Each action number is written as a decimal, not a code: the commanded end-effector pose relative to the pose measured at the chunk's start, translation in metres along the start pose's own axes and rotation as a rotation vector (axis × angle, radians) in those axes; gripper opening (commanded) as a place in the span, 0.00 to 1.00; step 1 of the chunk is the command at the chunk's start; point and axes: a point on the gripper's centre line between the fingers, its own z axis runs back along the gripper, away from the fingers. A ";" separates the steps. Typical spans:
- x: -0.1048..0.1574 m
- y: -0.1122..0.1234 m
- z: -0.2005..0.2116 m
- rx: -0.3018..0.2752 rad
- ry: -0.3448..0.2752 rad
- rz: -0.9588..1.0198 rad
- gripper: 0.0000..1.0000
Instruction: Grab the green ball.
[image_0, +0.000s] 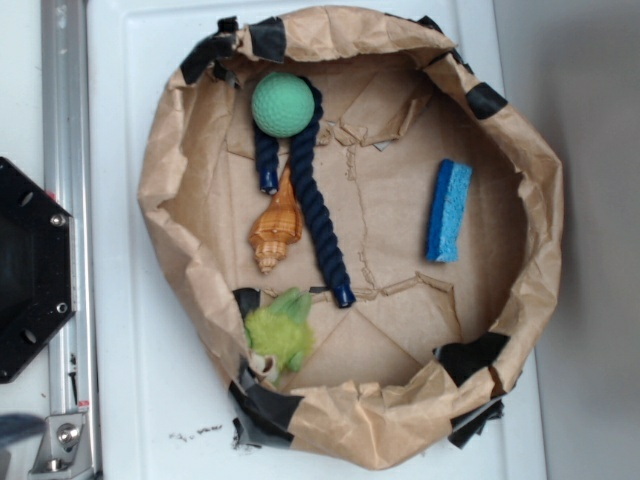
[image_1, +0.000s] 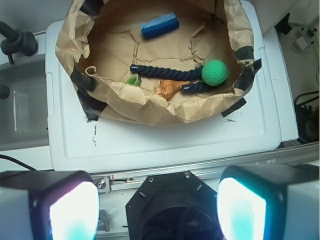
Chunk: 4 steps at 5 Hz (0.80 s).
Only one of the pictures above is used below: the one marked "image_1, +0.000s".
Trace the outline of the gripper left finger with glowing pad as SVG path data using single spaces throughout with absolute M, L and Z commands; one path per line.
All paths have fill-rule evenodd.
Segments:
M 98 188 L 85 171 L 4 171 L 0 174 L 2 240 L 93 240 Z

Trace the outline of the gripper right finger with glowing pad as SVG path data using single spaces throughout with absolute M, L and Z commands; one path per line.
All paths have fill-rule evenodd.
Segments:
M 320 238 L 319 166 L 228 166 L 216 202 L 226 240 Z

